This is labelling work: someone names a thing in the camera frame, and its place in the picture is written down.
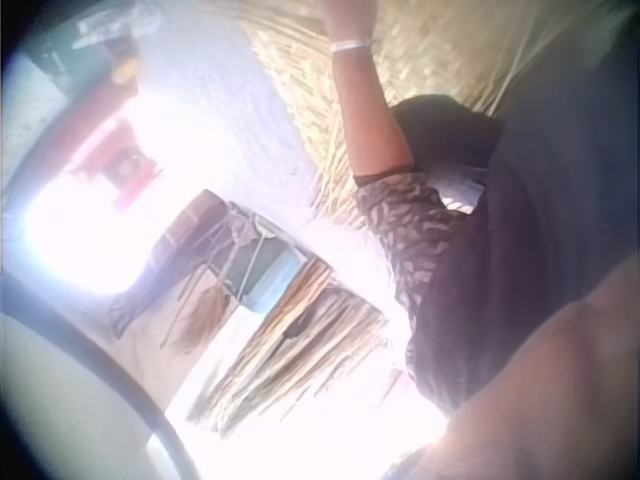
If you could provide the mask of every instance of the silver bangle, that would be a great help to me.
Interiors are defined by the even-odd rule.
[[[337,42],[331,44],[331,53],[344,52],[345,50],[354,50],[356,48],[370,48],[371,41],[365,42],[361,40],[347,40],[345,42]]]

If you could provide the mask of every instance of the woven straw wall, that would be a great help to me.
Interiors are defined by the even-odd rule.
[[[358,225],[328,42],[313,1],[202,2],[206,11],[236,19],[246,30],[318,166],[317,207],[340,223]],[[387,100],[438,93],[486,110],[515,58],[522,68],[545,37],[594,3],[560,9],[562,2],[546,0],[380,1],[374,53]]]

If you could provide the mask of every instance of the hand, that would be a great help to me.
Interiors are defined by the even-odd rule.
[[[376,0],[316,0],[332,43],[370,41],[376,23]]]

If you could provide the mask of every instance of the dried grass bundle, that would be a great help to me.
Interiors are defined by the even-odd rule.
[[[277,409],[289,399],[300,403],[317,383],[333,373],[325,390],[339,381],[346,368],[334,371],[349,357],[352,367],[385,344],[382,314],[345,290],[328,290],[317,300],[312,324],[271,359],[264,371],[233,392],[227,408],[218,415],[224,438],[252,417]]]
[[[202,392],[189,413],[189,419],[207,424],[217,431],[219,410],[225,410],[233,392],[251,377],[289,325],[320,295],[331,279],[332,270],[314,258],[298,273],[287,291],[249,340],[232,367],[212,392]]]
[[[331,59],[312,0],[201,1],[205,10],[244,26],[318,166],[317,207],[336,221],[358,225]],[[597,3],[601,0],[380,2],[381,43],[375,53],[387,100],[395,104],[438,93],[488,110],[505,79],[530,63],[568,20]],[[532,34],[536,20],[544,26]]]

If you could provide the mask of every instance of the patterned sleeve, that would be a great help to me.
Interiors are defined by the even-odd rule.
[[[396,298],[407,309],[411,329],[427,284],[455,227],[467,217],[448,210],[423,173],[384,177],[358,189],[356,202],[382,244],[396,280]],[[411,368],[411,344],[407,352]]]

